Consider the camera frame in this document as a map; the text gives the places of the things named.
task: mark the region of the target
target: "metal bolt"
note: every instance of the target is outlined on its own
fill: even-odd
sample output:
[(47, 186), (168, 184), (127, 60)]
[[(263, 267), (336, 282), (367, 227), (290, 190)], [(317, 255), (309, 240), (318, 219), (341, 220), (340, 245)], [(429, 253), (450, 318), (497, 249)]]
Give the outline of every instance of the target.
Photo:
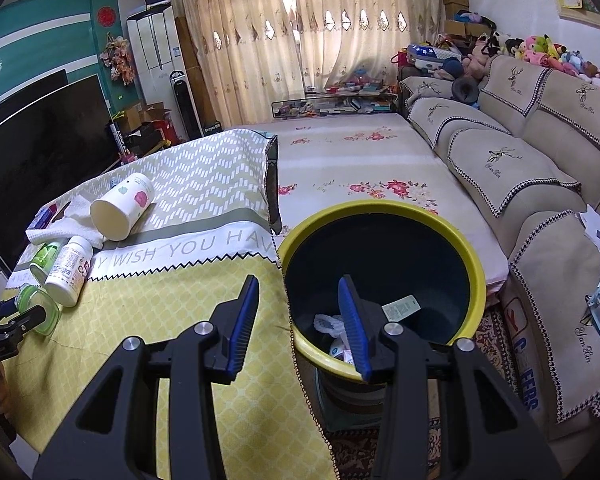
[(135, 350), (139, 346), (140, 346), (140, 340), (137, 337), (127, 337), (122, 342), (122, 348), (124, 348), (125, 350), (129, 350), (129, 351)]
[(461, 337), (460, 339), (456, 340), (456, 346), (458, 346), (458, 348), (463, 352), (470, 352), (475, 348), (475, 343), (470, 339)]
[(387, 332), (388, 335), (400, 335), (404, 332), (404, 328), (398, 323), (387, 323), (384, 326), (384, 331)]
[(196, 334), (207, 335), (213, 332), (214, 326), (208, 321), (201, 321), (193, 328), (193, 330), (195, 330)]

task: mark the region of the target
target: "human hand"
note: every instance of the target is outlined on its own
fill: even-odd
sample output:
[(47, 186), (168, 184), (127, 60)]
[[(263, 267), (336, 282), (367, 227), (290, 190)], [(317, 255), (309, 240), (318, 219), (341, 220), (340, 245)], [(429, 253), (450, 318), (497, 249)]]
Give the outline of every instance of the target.
[(6, 418), (11, 416), (11, 396), (2, 363), (0, 363), (0, 414)]

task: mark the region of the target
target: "curtain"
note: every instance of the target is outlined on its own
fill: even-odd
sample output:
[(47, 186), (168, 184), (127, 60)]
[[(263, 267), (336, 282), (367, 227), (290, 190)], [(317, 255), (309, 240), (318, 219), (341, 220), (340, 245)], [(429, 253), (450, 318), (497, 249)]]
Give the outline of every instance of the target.
[(172, 1), (187, 18), (223, 126), (271, 122), (272, 102), (304, 96), (282, 0)]
[(391, 57), (409, 43), (434, 41), (440, 0), (296, 0), (302, 76), (318, 90), (365, 68), (395, 79)]

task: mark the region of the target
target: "black tv screen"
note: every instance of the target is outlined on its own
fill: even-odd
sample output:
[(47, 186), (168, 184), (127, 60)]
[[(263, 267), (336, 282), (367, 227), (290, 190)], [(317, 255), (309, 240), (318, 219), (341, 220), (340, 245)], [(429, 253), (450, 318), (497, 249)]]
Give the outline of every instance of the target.
[(96, 75), (33, 102), (0, 124), (0, 267), (10, 274), (25, 230), (47, 202), (118, 160)]
[(66, 86), (68, 83), (66, 71), (59, 70), (14, 92), (6, 99), (0, 101), (0, 123), (33, 101)]

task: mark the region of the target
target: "white plastic bottle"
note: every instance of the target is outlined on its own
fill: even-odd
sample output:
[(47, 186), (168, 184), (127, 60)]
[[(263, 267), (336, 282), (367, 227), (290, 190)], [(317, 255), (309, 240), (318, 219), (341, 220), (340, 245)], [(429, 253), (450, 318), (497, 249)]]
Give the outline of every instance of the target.
[(80, 290), (91, 267), (93, 247), (81, 236), (74, 236), (65, 245), (45, 282), (46, 292), (64, 306), (78, 303)]

